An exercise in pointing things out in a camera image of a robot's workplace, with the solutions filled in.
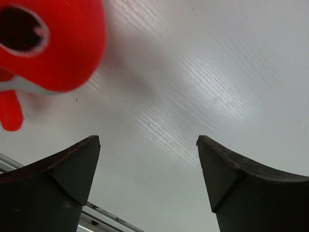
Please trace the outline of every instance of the red plush toy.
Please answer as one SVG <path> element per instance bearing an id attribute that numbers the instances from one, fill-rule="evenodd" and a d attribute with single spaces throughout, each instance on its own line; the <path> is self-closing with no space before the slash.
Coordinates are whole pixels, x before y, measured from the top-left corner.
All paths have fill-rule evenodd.
<path id="1" fill-rule="evenodd" d="M 97 68 L 105 46 L 102 0 L 0 0 L 0 122 L 18 130 L 15 90 L 74 90 Z"/>

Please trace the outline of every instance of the red fin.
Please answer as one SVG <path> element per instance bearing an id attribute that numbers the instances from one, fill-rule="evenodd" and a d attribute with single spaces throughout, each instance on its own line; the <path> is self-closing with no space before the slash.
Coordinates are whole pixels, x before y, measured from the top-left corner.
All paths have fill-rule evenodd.
<path id="1" fill-rule="evenodd" d="M 14 90 L 0 92 L 0 122 L 6 131 L 17 131 L 24 121 Z"/>

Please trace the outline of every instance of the white background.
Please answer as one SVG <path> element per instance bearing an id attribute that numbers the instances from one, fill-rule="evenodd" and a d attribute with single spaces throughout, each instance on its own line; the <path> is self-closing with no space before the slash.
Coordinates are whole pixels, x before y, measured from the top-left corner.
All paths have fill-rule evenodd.
<path id="1" fill-rule="evenodd" d="M 91 135 L 89 200 L 146 232 L 217 232 L 198 160 L 205 134 L 309 175 L 307 0 L 104 0 L 108 49 L 68 94 L 20 93 L 26 121 L 0 131 L 22 164 Z"/>

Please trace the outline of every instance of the stuffed toy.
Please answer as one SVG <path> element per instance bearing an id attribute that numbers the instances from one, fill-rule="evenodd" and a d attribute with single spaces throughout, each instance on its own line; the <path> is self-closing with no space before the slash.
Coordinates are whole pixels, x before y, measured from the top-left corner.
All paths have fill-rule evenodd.
<path id="1" fill-rule="evenodd" d="M 0 0 L 0 122 L 23 123 L 15 90 L 58 94 L 84 84 L 105 48 L 102 0 Z"/>

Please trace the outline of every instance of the metal bar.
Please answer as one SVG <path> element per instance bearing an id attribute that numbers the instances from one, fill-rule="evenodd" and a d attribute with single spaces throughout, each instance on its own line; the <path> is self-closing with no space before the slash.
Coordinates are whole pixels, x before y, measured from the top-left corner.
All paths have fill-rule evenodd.
<path id="1" fill-rule="evenodd" d="M 0 153 L 0 172 L 6 173 L 21 167 L 23 167 L 22 164 Z M 90 202 L 87 202 L 87 205 L 83 207 L 82 215 L 102 224 L 106 228 L 105 231 L 108 232 L 144 232 Z M 77 229 L 77 232 L 102 231 L 102 229 L 92 226 L 82 219 Z"/>

